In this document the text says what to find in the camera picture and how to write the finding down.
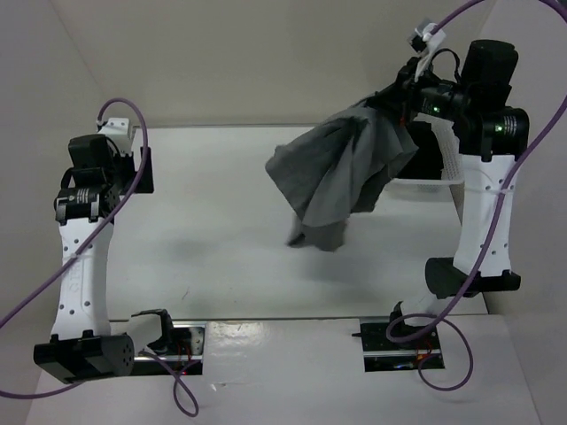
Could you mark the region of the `grey pleated skirt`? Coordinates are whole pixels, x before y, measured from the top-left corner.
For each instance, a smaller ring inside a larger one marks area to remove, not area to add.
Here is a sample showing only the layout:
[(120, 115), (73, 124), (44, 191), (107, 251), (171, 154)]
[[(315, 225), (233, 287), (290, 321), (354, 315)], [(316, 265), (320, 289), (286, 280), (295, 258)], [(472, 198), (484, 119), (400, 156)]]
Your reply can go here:
[(371, 213), (418, 148), (377, 97), (365, 97), (279, 145), (265, 170), (293, 210), (287, 245), (336, 251), (349, 217)]

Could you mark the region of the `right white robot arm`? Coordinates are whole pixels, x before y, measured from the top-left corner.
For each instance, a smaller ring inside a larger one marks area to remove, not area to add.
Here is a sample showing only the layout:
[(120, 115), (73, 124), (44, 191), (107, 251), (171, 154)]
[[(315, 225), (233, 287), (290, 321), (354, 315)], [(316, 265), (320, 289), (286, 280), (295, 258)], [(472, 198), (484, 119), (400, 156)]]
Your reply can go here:
[(425, 296), (399, 302), (391, 313), (388, 337), (399, 348), (409, 347), (419, 337), (418, 327), (459, 297), (519, 288), (521, 278), (509, 259), (509, 228), (515, 172), (527, 149), (530, 121), (526, 111), (507, 104), (517, 61), (512, 44), (476, 40), (453, 81), (440, 79), (430, 68), (418, 73), (419, 60), (411, 58), (395, 82), (369, 100), (402, 125), (417, 114), (450, 122), (464, 177), (455, 255), (428, 259)]

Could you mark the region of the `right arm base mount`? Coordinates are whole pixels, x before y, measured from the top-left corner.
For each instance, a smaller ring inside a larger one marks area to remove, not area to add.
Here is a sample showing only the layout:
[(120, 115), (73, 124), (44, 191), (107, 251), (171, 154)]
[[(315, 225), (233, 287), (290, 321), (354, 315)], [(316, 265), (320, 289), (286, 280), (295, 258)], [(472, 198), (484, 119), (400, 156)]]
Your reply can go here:
[(439, 336), (432, 331), (421, 340), (395, 344), (386, 338), (385, 321), (361, 321), (352, 337), (361, 343), (366, 373), (416, 371), (422, 360), (423, 370), (444, 369)]

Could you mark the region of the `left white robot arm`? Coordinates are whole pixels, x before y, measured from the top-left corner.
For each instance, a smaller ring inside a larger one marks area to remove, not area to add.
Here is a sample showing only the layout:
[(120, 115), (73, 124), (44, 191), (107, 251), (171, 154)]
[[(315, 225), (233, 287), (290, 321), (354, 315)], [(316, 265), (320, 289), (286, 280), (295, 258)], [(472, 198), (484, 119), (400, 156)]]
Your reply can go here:
[(34, 348), (35, 364), (64, 384), (128, 376), (142, 350), (163, 354), (175, 346), (167, 310), (133, 314), (122, 334), (112, 332), (107, 312), (111, 213), (136, 176), (132, 143), (130, 135), (97, 133), (68, 144), (72, 165), (54, 200), (67, 269), (50, 340)]

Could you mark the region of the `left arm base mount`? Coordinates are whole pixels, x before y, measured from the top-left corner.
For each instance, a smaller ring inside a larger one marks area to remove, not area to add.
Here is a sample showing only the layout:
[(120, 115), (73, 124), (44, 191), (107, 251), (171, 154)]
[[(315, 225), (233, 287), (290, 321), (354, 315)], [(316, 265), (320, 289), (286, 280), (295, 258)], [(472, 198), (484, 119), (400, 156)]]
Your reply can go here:
[[(153, 350), (174, 372), (183, 376), (203, 374), (206, 342), (205, 321), (174, 321), (172, 341), (164, 348)], [(134, 359), (131, 376), (169, 375), (154, 359), (138, 355)]]

